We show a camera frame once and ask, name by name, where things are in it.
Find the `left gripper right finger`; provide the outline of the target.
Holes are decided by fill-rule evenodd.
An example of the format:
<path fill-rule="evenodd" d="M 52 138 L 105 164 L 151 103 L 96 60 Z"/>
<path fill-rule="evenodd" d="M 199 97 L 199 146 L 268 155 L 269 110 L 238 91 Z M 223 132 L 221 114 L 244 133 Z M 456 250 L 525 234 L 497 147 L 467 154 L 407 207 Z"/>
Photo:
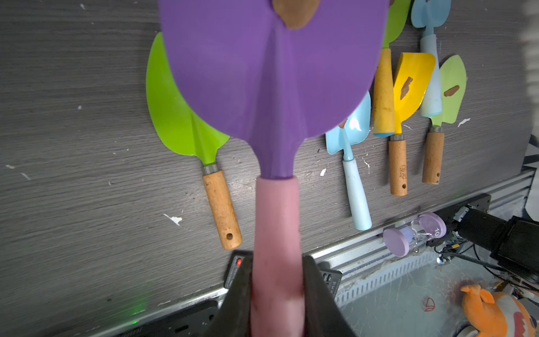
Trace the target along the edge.
<path fill-rule="evenodd" d="M 314 258 L 303 257 L 304 336 L 355 336 L 325 285 Z"/>

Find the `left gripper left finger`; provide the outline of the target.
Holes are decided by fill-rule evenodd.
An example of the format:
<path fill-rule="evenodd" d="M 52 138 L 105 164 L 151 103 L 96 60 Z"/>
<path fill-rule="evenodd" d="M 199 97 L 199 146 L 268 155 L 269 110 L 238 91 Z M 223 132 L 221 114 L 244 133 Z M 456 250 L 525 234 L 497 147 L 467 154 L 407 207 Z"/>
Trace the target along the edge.
<path fill-rule="evenodd" d="M 253 252 L 234 251 L 225 273 L 227 293 L 204 336 L 251 336 Z"/>

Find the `purple trowel pink handle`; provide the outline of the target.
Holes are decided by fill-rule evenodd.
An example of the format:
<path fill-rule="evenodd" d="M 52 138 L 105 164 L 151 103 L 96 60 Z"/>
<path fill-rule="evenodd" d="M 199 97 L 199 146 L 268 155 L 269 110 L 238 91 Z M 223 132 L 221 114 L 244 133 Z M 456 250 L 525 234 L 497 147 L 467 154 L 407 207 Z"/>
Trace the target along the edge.
<path fill-rule="evenodd" d="M 160 1 L 171 72 L 187 104 L 246 141 L 255 183 L 253 336 L 305 334 L 302 143 L 360 104 L 378 66 L 388 1 Z"/>

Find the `white blue cleaning brush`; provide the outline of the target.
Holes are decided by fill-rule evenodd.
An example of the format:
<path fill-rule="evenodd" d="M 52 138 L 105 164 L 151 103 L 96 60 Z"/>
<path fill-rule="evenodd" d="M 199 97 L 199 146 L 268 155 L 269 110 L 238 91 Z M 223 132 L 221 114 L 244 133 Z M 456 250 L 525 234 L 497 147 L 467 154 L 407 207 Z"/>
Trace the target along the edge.
<path fill-rule="evenodd" d="M 526 89 L 532 108 L 532 134 L 538 138 L 538 0 L 524 1 L 525 27 L 521 34 Z"/>

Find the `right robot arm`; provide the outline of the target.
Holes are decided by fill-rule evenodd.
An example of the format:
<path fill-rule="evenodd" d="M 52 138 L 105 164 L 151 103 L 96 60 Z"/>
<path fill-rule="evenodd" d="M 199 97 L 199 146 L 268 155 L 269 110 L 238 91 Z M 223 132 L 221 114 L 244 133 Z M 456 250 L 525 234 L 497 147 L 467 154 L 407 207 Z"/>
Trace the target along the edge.
<path fill-rule="evenodd" d="M 445 247 L 438 252 L 442 261 L 459 258 L 480 265 L 490 273 L 505 272 L 516 277 L 502 281 L 531 291 L 538 290 L 538 222 L 512 216 L 504 220 L 491 212 L 491 195 L 481 193 L 435 211 L 447 227 L 440 239 L 428 246 Z"/>

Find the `light blue scoop trowel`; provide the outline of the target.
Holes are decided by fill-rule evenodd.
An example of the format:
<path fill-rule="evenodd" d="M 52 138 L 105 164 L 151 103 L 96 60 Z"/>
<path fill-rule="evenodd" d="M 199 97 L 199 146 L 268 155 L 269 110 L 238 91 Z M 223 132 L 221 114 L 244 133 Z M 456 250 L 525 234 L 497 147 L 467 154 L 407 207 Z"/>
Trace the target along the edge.
<path fill-rule="evenodd" d="M 342 152 L 348 202 L 352 222 L 357 230 L 365 231 L 372 227 L 372 220 L 366 193 L 359 174 L 352 146 L 366 140 L 370 131 L 371 95 L 367 93 L 353 113 L 341 124 L 326 132 L 328 154 Z"/>

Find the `green pointed trowel front row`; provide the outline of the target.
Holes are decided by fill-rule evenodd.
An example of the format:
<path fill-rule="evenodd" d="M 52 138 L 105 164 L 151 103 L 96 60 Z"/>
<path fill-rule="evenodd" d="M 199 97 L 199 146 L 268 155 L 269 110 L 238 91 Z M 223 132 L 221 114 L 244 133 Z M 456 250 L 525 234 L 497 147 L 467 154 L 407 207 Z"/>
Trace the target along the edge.
<path fill-rule="evenodd" d="M 145 88 L 150 118 L 159 139 L 172 152 L 201 161 L 204 188 L 220 243 L 228 251 L 238 248 L 243 238 L 225 174 L 216 160 L 218 150 L 230 136 L 209 126 L 182 97 L 169 67 L 161 32 L 150 49 Z"/>

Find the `yellow scoop trowel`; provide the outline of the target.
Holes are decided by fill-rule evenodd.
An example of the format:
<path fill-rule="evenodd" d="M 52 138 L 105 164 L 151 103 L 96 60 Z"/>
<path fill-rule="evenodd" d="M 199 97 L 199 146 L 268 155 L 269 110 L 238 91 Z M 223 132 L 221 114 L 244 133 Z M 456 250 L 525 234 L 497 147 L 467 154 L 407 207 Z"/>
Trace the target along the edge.
<path fill-rule="evenodd" d="M 402 124 L 421 106 L 425 95 L 425 68 L 428 60 L 422 53 L 402 53 L 394 80 L 395 133 L 390 136 L 390 192 L 396 197 L 408 195 L 406 141 Z"/>

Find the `light green small trowel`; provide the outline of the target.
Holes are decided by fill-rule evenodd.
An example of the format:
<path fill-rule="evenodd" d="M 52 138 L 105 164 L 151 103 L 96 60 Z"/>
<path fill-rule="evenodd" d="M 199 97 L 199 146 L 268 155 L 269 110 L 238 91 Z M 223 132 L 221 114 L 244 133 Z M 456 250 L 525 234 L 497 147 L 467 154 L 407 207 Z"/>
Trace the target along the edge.
<path fill-rule="evenodd" d="M 438 185 L 444 153 L 443 123 L 454 124 L 467 88 L 465 63 L 459 55 L 445 60 L 440 69 L 442 85 L 442 113 L 431 117 L 432 126 L 426 138 L 422 182 Z"/>

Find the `light blue pointed trowel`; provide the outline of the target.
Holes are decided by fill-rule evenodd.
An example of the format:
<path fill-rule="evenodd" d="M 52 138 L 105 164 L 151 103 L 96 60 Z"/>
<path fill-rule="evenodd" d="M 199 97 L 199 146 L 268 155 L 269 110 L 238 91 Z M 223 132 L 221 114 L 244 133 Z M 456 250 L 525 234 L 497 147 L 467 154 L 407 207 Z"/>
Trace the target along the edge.
<path fill-rule="evenodd" d="M 451 0 L 415 0 L 411 8 L 411 23 L 417 28 L 423 28 L 420 40 L 420 50 L 428 60 L 425 68 L 425 95 L 420 113 L 422 117 L 435 117 L 442 113 L 442 83 L 437 36 L 435 29 L 445 24 L 451 11 Z"/>

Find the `black remote control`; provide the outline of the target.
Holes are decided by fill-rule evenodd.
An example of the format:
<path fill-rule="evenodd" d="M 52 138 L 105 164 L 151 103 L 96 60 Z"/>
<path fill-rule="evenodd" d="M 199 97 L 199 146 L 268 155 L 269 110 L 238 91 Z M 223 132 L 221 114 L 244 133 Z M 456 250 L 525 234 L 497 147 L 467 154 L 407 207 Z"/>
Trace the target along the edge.
<path fill-rule="evenodd" d="M 239 271 L 239 268 L 241 267 L 243 260 L 252 255 L 253 253 L 251 251 L 243 251 L 243 250 L 233 251 L 228 267 L 227 267 L 227 271 L 225 273 L 225 280 L 223 283 L 223 287 L 225 289 L 229 289 L 232 286 L 234 278 L 237 272 Z M 330 264 L 327 262 L 318 263 L 317 267 L 322 275 L 322 279 L 325 285 L 327 285 L 328 290 L 330 291 L 331 295 L 335 298 L 338 292 L 338 288 L 341 284 L 342 272 L 339 270 L 331 269 Z"/>

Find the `purple sand timer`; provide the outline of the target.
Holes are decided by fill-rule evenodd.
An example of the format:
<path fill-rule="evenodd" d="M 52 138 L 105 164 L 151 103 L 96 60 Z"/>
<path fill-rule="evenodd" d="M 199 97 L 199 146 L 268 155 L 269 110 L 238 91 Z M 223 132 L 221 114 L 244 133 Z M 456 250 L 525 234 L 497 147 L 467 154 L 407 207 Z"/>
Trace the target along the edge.
<path fill-rule="evenodd" d="M 436 213 L 422 213 L 409 224 L 383 231 L 383 243 L 396 257 L 402 258 L 417 252 L 427 241 L 445 236 L 447 227 Z"/>

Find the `orange plush toy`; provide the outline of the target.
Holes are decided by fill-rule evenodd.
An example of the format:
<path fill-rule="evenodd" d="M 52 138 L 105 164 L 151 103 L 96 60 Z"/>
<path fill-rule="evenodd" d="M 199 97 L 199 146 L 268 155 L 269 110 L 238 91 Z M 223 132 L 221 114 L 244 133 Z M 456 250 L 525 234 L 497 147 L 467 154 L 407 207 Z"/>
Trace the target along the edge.
<path fill-rule="evenodd" d="M 505 292 L 491 293 L 478 284 L 460 288 L 462 306 L 479 336 L 535 336 L 537 321 L 524 305 Z"/>

